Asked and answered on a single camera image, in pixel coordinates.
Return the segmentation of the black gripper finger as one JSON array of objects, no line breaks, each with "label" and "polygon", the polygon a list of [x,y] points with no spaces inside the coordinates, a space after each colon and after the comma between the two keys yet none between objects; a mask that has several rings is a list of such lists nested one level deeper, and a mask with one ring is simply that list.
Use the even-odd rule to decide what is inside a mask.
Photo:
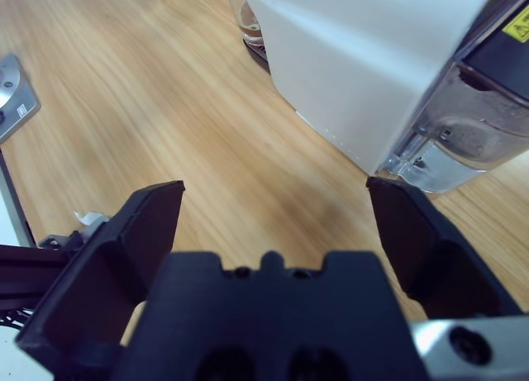
[{"label": "black gripper finger", "polygon": [[181,181],[135,191],[51,285],[17,346],[55,379],[108,379],[123,333],[171,251]]},{"label": "black gripper finger", "polygon": [[429,318],[522,314],[474,247],[421,189],[380,177],[368,178],[366,187],[399,286]]}]

